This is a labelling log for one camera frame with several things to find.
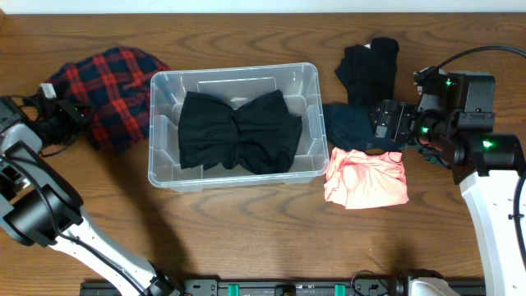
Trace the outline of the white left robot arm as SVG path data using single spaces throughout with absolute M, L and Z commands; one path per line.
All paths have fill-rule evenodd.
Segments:
M 43 149 L 67 146 L 95 108 L 58 98 L 43 83 L 35 95 L 1 98 L 1 227 L 18 243 L 76 258 L 121 295 L 181 295 L 150 261 L 110 238 L 90 219 L 79 193 L 45 161 Z

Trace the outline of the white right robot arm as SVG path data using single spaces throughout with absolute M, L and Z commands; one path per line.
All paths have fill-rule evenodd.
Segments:
M 370 112 L 376 137 L 418 144 L 450 169 L 478 241 L 488 295 L 525 293 L 525 155 L 516 135 L 493 131 L 495 77 L 426 68 L 416 104 L 386 99 Z

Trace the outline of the clear plastic storage bin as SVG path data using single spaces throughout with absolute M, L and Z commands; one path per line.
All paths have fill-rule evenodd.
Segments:
M 255 175 L 241 166 L 211 169 L 180 165 L 178 121 L 187 92 L 222 99 L 237 109 L 256 97 L 280 90 L 291 114 L 301 117 L 302 135 L 287 173 Z M 155 187 L 177 192 L 207 188 L 309 183 L 330 162 L 317 68 L 309 62 L 253 67 L 158 72 L 150 80 L 148 178 Z

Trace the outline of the red navy plaid shirt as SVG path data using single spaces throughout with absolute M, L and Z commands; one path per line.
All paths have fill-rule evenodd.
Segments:
M 115 47 L 69 62 L 46 81 L 60 99 L 92 104 L 86 136 L 96 150 L 123 152 L 150 134 L 150 81 L 170 67 L 137 48 Z

